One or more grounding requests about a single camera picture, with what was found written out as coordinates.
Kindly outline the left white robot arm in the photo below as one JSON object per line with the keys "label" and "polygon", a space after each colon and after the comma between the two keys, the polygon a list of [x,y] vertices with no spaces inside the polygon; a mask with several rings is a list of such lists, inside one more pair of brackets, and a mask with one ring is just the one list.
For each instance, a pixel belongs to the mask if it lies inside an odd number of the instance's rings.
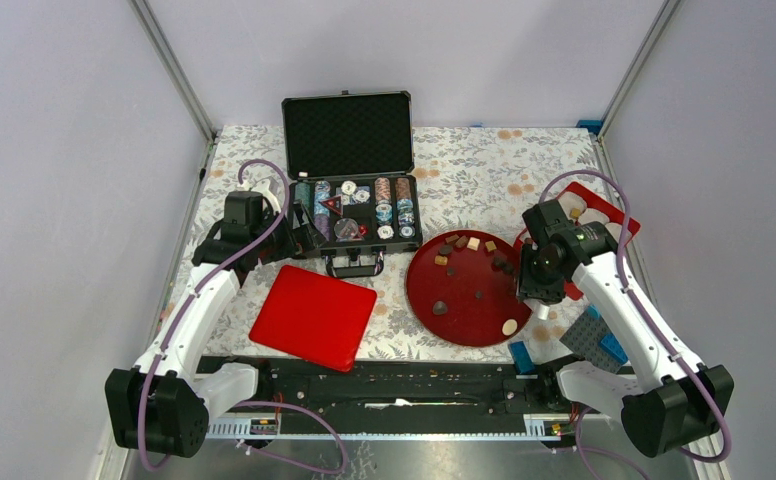
{"label": "left white robot arm", "polygon": [[115,369],[104,391],[118,446],[190,458],[209,425],[237,403],[260,411],[274,385],[256,368],[235,364],[195,377],[215,325],[258,265],[313,251],[324,243],[301,200],[268,190],[227,195],[221,219],[196,247],[188,283],[147,350],[129,369]]}

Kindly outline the silver metal tongs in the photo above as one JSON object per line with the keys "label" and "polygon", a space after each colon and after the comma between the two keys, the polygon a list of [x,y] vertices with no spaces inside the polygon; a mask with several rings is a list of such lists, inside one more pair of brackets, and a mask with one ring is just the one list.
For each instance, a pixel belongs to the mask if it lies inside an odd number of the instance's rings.
{"label": "silver metal tongs", "polygon": [[547,321],[549,319],[551,308],[549,305],[538,303],[533,310],[533,317],[539,321]]}

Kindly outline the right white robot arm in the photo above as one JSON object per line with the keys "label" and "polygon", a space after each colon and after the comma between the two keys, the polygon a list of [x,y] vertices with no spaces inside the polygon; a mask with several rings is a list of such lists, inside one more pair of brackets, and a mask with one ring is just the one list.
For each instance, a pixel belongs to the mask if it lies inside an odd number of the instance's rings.
{"label": "right white robot arm", "polygon": [[653,458],[719,433],[721,461],[731,449],[724,417],[734,380],[722,365],[706,366],[673,333],[634,279],[623,247],[598,222],[577,225],[556,200],[522,215],[532,239],[520,251],[518,300],[535,315],[560,303],[572,283],[596,307],[622,346],[635,378],[575,361],[547,365],[539,402],[561,412],[573,402],[619,422],[634,447]]}

